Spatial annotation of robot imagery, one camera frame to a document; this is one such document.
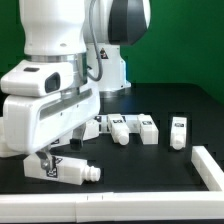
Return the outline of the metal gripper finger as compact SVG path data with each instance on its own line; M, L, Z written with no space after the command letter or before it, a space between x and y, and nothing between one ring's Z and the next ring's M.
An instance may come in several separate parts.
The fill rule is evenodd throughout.
M73 130L72 138L70 139L70 144L75 147L83 146L85 127L79 126Z
M41 168L45 171L51 171L53 169L53 157L49 151L40 150L36 153L40 159Z

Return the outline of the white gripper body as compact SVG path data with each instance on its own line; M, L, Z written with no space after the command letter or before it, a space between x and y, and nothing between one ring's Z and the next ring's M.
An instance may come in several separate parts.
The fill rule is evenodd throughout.
M8 96L3 106L7 146L32 154L48 146L99 113L98 84L89 81L64 99L60 92L41 98Z

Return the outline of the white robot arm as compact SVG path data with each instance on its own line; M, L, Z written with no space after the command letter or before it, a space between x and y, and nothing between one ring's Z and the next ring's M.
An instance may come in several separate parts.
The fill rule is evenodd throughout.
M93 118L104 86L101 44L132 45L147 31L149 0L19 0L25 58L0 79L0 157L37 154Z

